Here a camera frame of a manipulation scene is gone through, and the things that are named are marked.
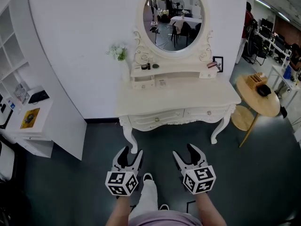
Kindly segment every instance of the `oval mirror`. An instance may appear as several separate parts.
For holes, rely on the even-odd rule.
[[[165,51],[188,47],[202,27],[200,0],[146,0],[143,23],[149,39]]]

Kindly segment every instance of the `fluorescent light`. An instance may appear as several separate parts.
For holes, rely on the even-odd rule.
[[[286,17],[286,16],[284,16],[282,13],[279,13],[284,19],[286,19],[288,22],[290,22],[290,20]]]
[[[257,2],[261,3],[262,5],[266,6],[267,8],[271,8],[269,5],[267,5],[267,4],[265,4],[265,3],[263,3],[262,1],[259,1],[259,0],[255,0],[255,1],[257,1]]]

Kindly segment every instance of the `black baseboard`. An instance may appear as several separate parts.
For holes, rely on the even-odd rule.
[[[98,123],[119,123],[119,118],[95,118],[95,119],[85,119],[88,124],[98,124]]]

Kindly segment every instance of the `white bookshelf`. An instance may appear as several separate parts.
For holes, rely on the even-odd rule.
[[[50,98],[37,104],[21,103],[14,95],[19,84],[30,96],[45,90]],[[0,13],[0,94],[7,104],[9,100],[15,104],[2,134],[34,155],[50,157],[55,142],[81,160],[87,123],[45,55],[29,0],[11,0]],[[35,108],[40,110],[34,126],[20,129],[26,112]]]

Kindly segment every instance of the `white vase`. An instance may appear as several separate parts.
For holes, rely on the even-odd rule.
[[[130,82],[130,70],[128,64],[125,60],[119,61],[119,66],[121,68],[121,77],[123,82]]]

